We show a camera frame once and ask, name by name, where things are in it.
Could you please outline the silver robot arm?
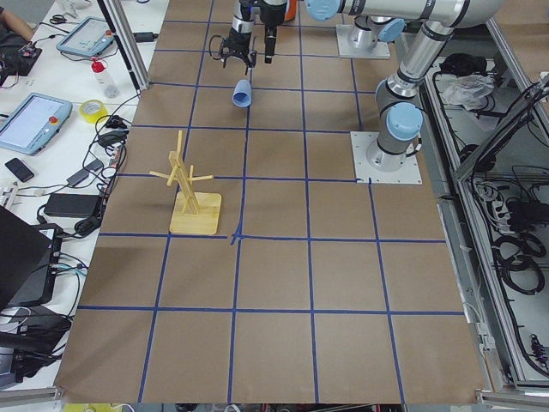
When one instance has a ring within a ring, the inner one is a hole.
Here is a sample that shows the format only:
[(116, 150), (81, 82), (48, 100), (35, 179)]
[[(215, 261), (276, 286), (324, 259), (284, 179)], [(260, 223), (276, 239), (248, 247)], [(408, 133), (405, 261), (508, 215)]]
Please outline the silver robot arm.
[(422, 21), (398, 70), (376, 91), (381, 131), (365, 151), (368, 163), (386, 173), (399, 170), (423, 124), (423, 114), (410, 102), (439, 52), (457, 28), (485, 23), (502, 1), (308, 1), (307, 11), (319, 21), (337, 13)]
[[(247, 70), (255, 68), (256, 50), (252, 48), (252, 30), (256, 18), (259, 18), (264, 25), (264, 62), (270, 64), (275, 55), (277, 28), (292, 20), (296, 12), (295, 1), (237, 1), (229, 34), (220, 38), (218, 51), (211, 51), (209, 56), (222, 63), (236, 58), (244, 63)], [(336, 30), (347, 34), (346, 45), (350, 47), (351, 55), (357, 57), (361, 52), (380, 52), (382, 45), (394, 41), (404, 27), (402, 19), (356, 15), (352, 26), (339, 25)]]

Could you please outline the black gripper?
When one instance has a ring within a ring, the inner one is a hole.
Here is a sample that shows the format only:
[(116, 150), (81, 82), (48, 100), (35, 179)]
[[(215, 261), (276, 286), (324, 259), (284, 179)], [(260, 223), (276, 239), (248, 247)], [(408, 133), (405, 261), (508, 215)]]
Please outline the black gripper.
[[(250, 49), (251, 33), (240, 33), (231, 28), (226, 38), (220, 44), (218, 57), (225, 68), (228, 58), (237, 58), (245, 64), (244, 74), (256, 67), (256, 52)], [(275, 55), (275, 28), (266, 27), (264, 34), (264, 63), (271, 64)]]
[(285, 20), (286, 12), (286, 0), (260, 1), (260, 19), (268, 28), (280, 26)]

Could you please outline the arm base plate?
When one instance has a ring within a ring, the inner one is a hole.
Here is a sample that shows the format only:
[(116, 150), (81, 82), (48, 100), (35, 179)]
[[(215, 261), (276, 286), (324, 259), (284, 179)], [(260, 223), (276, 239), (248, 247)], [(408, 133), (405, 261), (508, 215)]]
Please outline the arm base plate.
[(390, 59), (387, 42), (378, 39), (379, 29), (337, 25), (336, 38), (341, 58)]
[(355, 180), (363, 184), (421, 185), (417, 156), (387, 154), (377, 145), (378, 132), (352, 131)]

